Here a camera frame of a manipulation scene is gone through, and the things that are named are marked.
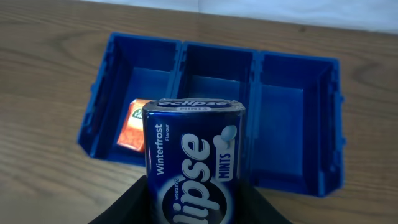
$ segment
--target blue plastic bin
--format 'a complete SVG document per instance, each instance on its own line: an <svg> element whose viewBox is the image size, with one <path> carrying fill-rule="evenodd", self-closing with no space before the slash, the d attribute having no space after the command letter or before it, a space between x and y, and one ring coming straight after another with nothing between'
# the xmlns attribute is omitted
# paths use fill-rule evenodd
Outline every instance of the blue plastic bin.
<svg viewBox="0 0 398 224"><path fill-rule="evenodd" d="M343 184L338 61L112 34L78 143L98 159L144 166L116 144L136 98L222 98L247 109L242 173L253 185L318 197Z"/></svg>

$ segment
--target green label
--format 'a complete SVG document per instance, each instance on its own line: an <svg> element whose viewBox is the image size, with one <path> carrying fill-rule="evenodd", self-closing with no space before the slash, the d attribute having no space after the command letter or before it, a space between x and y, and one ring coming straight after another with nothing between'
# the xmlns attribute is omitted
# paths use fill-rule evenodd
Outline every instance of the green label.
<svg viewBox="0 0 398 224"><path fill-rule="evenodd" d="M132 114L133 118L142 119L142 109L137 109Z"/></svg>

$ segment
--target orange box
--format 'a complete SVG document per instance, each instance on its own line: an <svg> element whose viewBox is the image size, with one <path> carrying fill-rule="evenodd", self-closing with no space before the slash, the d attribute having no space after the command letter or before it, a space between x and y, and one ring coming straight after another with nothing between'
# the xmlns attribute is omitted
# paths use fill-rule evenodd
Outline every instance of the orange box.
<svg viewBox="0 0 398 224"><path fill-rule="evenodd" d="M129 111L120 132L118 144L138 152L144 152L144 130L142 107L150 100L135 99L130 103Z"/></svg>

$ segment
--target wooden table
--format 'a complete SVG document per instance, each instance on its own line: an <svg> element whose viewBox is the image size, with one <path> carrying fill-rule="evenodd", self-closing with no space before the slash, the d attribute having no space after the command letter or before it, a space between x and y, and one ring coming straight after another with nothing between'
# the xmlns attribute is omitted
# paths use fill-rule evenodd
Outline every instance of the wooden table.
<svg viewBox="0 0 398 224"><path fill-rule="evenodd" d="M68 0L0 1L0 223L87 223L144 168L76 144L112 31L339 58L345 186L261 190L295 223L398 222L398 37Z"/></svg>

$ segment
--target blue tray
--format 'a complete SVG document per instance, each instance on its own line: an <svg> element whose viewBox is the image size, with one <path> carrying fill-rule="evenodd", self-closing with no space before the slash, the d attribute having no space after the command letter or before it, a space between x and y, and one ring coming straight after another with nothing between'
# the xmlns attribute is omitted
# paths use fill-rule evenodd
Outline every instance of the blue tray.
<svg viewBox="0 0 398 224"><path fill-rule="evenodd" d="M144 166L116 144L136 98L222 98L247 109L242 176L323 197L343 185L340 74L332 58L114 33L81 124L90 157Z"/></svg>

